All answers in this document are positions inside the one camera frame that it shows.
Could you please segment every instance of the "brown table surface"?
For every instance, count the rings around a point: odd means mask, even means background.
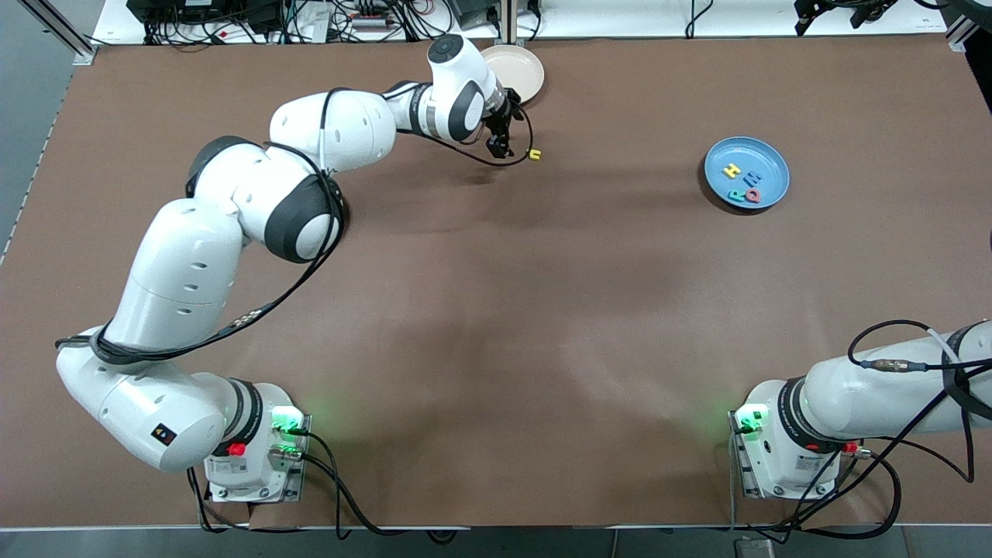
[[[0,269],[0,524],[194,522],[182,475],[129,456],[72,401],[53,340],[113,315],[204,143],[265,140],[277,106],[333,86],[430,79],[426,48],[109,48],[76,71]],[[753,385],[880,320],[986,316],[992,126],[941,37],[533,50],[540,163],[493,170],[401,137],[337,177],[354,220],[321,272],[181,362],[285,387],[377,523],[726,523],[726,412]],[[760,215],[702,193],[703,155],[738,134],[792,172]],[[252,246],[231,316],[301,270]],[[960,460],[959,436],[925,440]],[[992,439],[976,438],[973,486],[896,452],[902,521],[992,521]],[[821,522],[881,517],[879,477]],[[329,503],[320,480],[253,523],[328,524]],[[741,519],[785,508],[747,502]]]

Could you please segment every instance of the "blue round dish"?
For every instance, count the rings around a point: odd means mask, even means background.
[[[713,192],[736,208],[770,208],[789,190],[786,160],[774,147],[755,138],[719,141],[706,154],[703,169]]]

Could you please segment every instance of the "robotic arm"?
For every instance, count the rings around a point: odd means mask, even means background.
[[[992,322],[981,322],[949,336],[931,332],[865,350],[854,355],[858,364],[841,356],[806,376],[758,384],[732,420],[745,495],[815,499],[829,493],[839,471],[831,455],[853,453],[862,438],[898,436],[943,391],[948,396],[913,433],[960,430],[962,408],[972,427],[992,425],[992,408],[984,403],[992,401],[992,374],[964,380],[953,369],[922,369],[923,363],[949,367],[989,357]],[[815,490],[808,490],[820,470]]]
[[[428,60],[433,83],[303,97],[276,110],[268,149],[225,136],[196,156],[186,198],[162,207],[145,233],[113,319],[59,343],[65,387],[135,457],[166,472],[205,460],[221,499],[282,499],[299,457],[300,440],[288,431],[303,420],[289,395],[268,383],[187,375],[151,355],[210,338],[250,242],[288,261],[322,261],[347,220],[330,176],[379,161],[397,132],[462,141],[484,124],[494,155],[512,154],[509,120],[519,115],[519,96],[461,37],[435,41]]]

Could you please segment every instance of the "white plate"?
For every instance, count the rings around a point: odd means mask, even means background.
[[[504,87],[513,87],[520,94],[521,102],[534,98],[545,83],[545,67],[534,53],[523,47],[490,47],[482,51],[482,59]]]

